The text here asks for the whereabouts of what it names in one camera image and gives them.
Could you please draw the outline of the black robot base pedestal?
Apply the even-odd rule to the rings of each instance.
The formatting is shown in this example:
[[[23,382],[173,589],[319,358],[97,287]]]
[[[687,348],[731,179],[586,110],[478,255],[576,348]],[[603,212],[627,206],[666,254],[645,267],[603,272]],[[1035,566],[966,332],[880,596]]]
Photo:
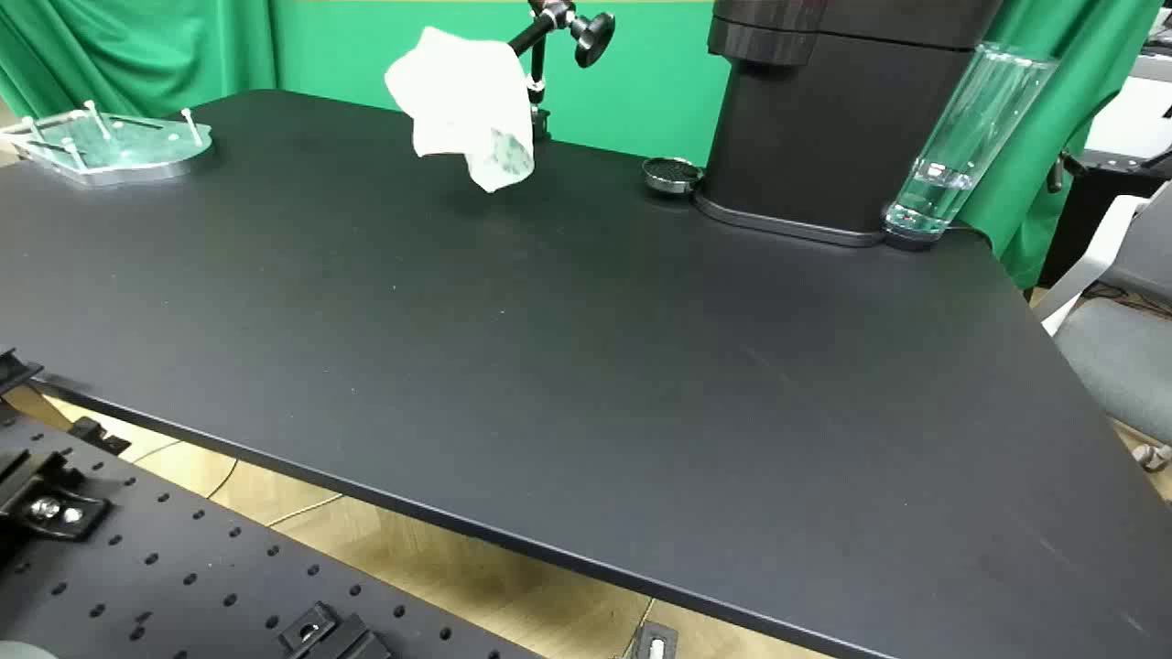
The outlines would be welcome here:
[[[730,64],[699,208],[832,245],[881,237],[881,206],[933,133],[1001,0],[712,0]]]

